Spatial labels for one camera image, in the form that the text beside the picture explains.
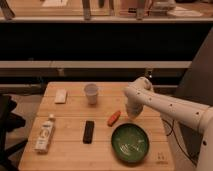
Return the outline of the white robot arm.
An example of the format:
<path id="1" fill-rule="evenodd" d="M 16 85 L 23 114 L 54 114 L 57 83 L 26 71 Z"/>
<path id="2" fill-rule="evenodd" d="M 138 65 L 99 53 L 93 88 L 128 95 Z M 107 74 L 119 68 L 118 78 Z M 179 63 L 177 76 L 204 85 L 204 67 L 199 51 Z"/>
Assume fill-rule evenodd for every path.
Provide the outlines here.
<path id="1" fill-rule="evenodd" d="M 167 114 L 203 135 L 196 171 L 213 171 L 213 106 L 154 92 L 146 77 L 139 77 L 124 88 L 127 115 L 136 118 L 148 106 Z"/>

